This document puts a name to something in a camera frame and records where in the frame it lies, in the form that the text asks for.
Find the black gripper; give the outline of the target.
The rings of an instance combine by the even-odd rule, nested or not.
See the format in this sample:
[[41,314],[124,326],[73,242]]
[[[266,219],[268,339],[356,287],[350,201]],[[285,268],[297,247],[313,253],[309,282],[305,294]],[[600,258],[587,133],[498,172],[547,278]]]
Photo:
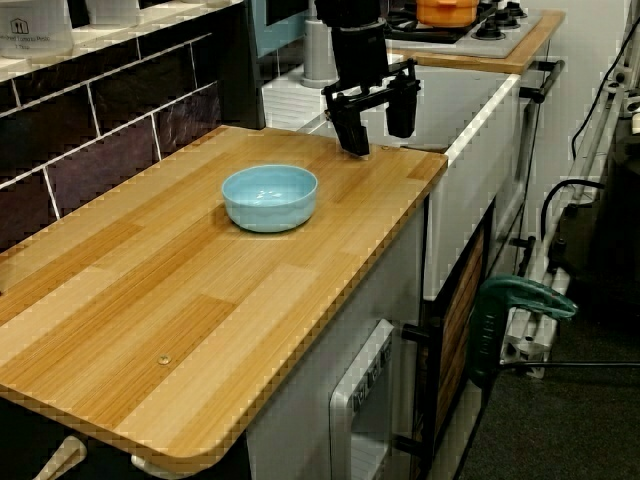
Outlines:
[[359,111],[387,103],[390,135],[409,138],[415,129],[420,90],[416,62],[408,59],[389,63],[384,30],[385,24],[378,22],[358,28],[334,28],[331,32],[338,81],[323,89],[326,116],[342,149],[356,156],[370,152]]

